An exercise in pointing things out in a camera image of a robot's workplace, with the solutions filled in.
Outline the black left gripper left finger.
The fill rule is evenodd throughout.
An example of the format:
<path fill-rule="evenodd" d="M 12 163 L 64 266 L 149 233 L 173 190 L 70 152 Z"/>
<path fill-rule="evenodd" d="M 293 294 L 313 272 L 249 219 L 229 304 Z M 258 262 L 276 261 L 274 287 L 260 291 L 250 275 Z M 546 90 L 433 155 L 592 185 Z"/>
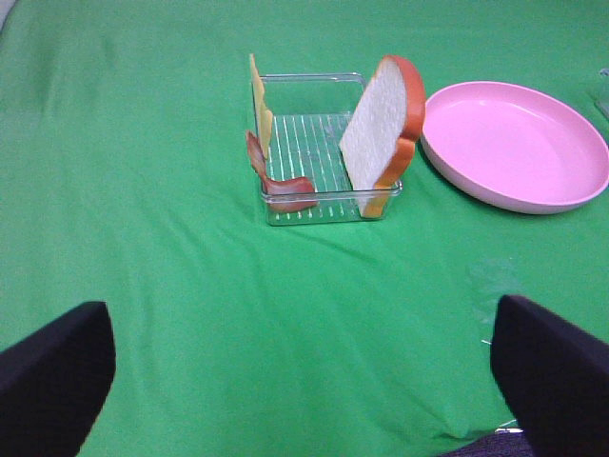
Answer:
<path fill-rule="evenodd" d="M 75 456 L 116 370 L 104 302 L 86 302 L 1 352 L 1 454 Z"/>

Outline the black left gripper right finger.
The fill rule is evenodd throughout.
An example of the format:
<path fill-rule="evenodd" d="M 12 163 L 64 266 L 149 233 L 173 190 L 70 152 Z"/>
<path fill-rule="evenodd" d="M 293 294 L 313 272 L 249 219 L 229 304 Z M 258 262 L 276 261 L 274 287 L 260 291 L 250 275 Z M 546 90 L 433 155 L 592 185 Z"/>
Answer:
<path fill-rule="evenodd" d="M 490 366 L 535 455 L 607 455 L 606 343 L 523 296 L 504 295 Z"/>

